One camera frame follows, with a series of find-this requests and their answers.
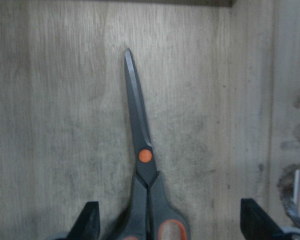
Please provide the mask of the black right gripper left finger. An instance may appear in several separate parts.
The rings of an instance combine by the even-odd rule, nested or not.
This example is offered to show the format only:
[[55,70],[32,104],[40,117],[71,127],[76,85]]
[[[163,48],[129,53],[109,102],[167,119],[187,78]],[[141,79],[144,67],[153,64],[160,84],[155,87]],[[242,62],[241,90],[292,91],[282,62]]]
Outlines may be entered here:
[[67,240],[98,240],[100,236],[100,210],[98,201],[88,201],[70,232]]

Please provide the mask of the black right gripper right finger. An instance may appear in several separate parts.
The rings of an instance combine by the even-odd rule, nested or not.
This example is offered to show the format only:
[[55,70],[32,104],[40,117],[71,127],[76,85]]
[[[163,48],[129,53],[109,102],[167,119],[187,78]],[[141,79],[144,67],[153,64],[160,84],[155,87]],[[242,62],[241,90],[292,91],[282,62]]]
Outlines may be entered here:
[[240,230],[246,240],[290,239],[252,198],[240,200]]

